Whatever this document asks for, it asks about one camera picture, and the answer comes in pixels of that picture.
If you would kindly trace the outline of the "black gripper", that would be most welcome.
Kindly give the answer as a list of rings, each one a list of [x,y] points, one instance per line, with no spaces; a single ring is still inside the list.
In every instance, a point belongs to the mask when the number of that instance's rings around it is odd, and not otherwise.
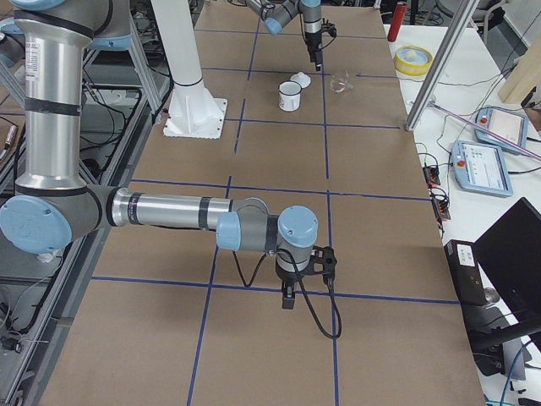
[[[314,66],[316,71],[321,71],[321,43],[322,34],[317,32],[305,32],[305,44],[310,55],[313,55]]]
[[[298,281],[297,274],[295,272],[279,270],[278,277],[281,279],[281,307],[284,310],[293,310],[295,305],[295,285]]]

